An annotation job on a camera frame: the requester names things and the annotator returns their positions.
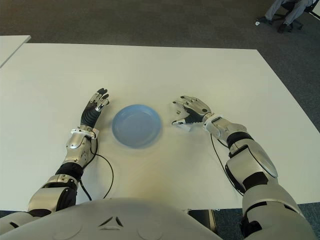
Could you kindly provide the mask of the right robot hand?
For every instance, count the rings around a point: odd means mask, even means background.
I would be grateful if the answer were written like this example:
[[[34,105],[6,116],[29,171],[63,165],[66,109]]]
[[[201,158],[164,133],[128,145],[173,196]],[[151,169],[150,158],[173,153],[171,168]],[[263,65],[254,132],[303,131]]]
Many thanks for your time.
[[[202,100],[193,96],[182,95],[180,100],[175,100],[172,103],[188,113],[185,118],[173,121],[173,126],[202,123],[205,121],[206,117],[210,117],[212,115],[210,107]]]

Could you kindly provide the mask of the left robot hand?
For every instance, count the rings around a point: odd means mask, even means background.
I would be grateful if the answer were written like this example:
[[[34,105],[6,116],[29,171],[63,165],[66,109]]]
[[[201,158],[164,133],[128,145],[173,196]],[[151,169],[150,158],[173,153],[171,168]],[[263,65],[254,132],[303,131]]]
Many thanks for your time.
[[[110,103],[108,97],[107,89],[101,88],[97,90],[84,108],[80,124],[94,128],[103,108]]]

